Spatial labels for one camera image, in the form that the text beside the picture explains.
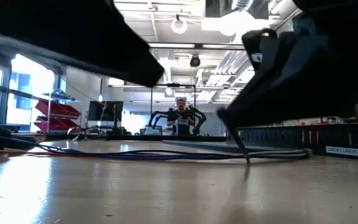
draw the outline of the wooden floor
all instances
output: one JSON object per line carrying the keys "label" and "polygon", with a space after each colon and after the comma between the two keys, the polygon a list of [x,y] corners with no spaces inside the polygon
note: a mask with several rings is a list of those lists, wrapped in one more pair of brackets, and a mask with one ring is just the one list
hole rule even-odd
{"label": "wooden floor", "polygon": [[[51,143],[89,152],[160,142]],[[358,223],[358,160],[135,162],[0,156],[0,223]]]}

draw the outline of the security camera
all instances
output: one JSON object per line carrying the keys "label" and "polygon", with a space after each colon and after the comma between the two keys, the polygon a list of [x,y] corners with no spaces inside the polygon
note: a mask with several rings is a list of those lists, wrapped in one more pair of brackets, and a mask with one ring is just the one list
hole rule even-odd
{"label": "security camera", "polygon": [[200,63],[201,60],[198,58],[198,55],[191,56],[191,60],[190,60],[191,67],[199,67]]}

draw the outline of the man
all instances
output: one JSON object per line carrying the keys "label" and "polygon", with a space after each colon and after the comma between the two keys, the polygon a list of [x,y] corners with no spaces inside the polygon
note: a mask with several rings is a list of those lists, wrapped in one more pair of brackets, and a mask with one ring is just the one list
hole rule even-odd
{"label": "man", "polygon": [[190,125],[194,126],[195,122],[191,116],[189,116],[187,110],[186,110],[186,101],[184,99],[177,100],[177,110],[174,112],[176,114],[179,114],[181,117],[177,116],[169,116],[167,119],[167,125],[168,126],[174,126],[176,120],[183,121],[184,119],[187,120],[188,126],[187,128],[183,129],[181,128],[180,133],[177,133],[179,135],[190,135]]}

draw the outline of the barrier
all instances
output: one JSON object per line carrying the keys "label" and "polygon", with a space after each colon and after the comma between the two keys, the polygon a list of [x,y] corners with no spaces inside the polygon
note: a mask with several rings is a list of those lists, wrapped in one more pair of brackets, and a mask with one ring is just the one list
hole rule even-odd
{"label": "barrier", "polygon": [[[254,127],[238,132],[248,146],[310,148],[317,155],[358,157],[358,123]],[[235,144],[230,134],[227,143]]]}

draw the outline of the ceiling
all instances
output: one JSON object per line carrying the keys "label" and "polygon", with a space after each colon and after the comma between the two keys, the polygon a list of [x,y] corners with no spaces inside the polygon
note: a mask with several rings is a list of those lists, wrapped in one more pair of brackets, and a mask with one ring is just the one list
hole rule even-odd
{"label": "ceiling", "polygon": [[[259,5],[265,5],[268,19],[258,19],[250,9],[242,12],[247,17],[233,17],[235,14],[233,12],[221,18],[210,18],[206,16],[209,9],[206,8],[205,1],[217,1],[218,4],[219,1],[224,2],[224,0],[115,0],[114,2],[125,17],[126,23],[147,42],[153,43],[241,44],[238,37],[247,32],[246,30],[255,29],[255,24],[263,24],[264,27],[281,31],[291,29],[287,21],[299,11],[292,0],[254,0],[259,2]],[[226,0],[226,2],[233,1],[247,0]],[[184,22],[187,28],[177,30],[176,28],[185,26]],[[165,69],[170,70],[170,82],[244,87],[254,75],[250,63],[247,62],[245,51],[195,49],[169,51],[167,58],[173,63],[166,65]],[[200,67],[190,67],[192,55],[199,55]],[[198,100],[222,100],[221,95],[226,92],[229,90],[203,90],[198,95],[205,97],[199,97]],[[228,94],[230,97],[225,99],[230,102],[238,92],[239,90],[230,91]]]}

